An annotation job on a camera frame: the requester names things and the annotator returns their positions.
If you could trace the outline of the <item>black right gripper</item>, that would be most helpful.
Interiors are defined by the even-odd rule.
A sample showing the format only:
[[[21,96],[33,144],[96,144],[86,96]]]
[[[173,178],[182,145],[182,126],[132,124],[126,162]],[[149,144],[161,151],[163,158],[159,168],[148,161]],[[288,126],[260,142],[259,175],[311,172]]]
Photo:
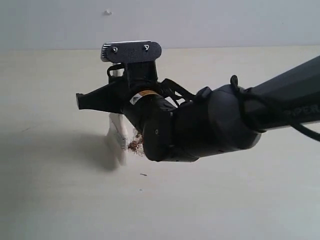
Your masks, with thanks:
[[[191,112],[195,95],[170,79],[159,82],[150,79],[113,77],[92,92],[77,93],[80,110],[123,114],[128,118],[149,117],[158,112]]]

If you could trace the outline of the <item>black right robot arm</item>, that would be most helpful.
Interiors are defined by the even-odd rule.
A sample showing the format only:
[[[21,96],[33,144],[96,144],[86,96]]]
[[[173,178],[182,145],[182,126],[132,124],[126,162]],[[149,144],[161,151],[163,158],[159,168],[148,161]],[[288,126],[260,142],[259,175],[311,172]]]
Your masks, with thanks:
[[[145,156],[155,162],[194,162],[254,147],[262,133],[305,127],[320,119],[320,59],[315,57],[260,85],[239,86],[237,76],[215,90],[192,94],[170,79],[158,81],[156,60],[117,60],[107,85],[76,95],[81,110],[125,115],[142,136]]]

